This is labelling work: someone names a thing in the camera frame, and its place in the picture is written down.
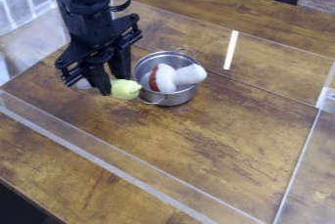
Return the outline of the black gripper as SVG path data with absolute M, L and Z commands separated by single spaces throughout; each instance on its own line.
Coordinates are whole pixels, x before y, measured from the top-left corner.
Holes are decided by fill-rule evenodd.
M 70 17 L 71 42 L 55 61 L 62 82 L 71 87 L 84 78 L 103 96 L 111 95 L 111 83 L 105 66 L 118 79 L 131 78 L 131 46 L 141 40 L 139 15 L 118 19 L 111 15 Z

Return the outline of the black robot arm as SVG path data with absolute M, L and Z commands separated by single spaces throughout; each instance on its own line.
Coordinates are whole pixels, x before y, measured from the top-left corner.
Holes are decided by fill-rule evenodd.
M 131 78 L 131 46 L 141 38 L 139 16 L 113 15 L 131 5 L 113 6 L 110 0 L 56 0 L 71 41 L 55 61 L 62 81 L 72 86 L 86 79 L 105 96 L 113 94 L 113 79 Z

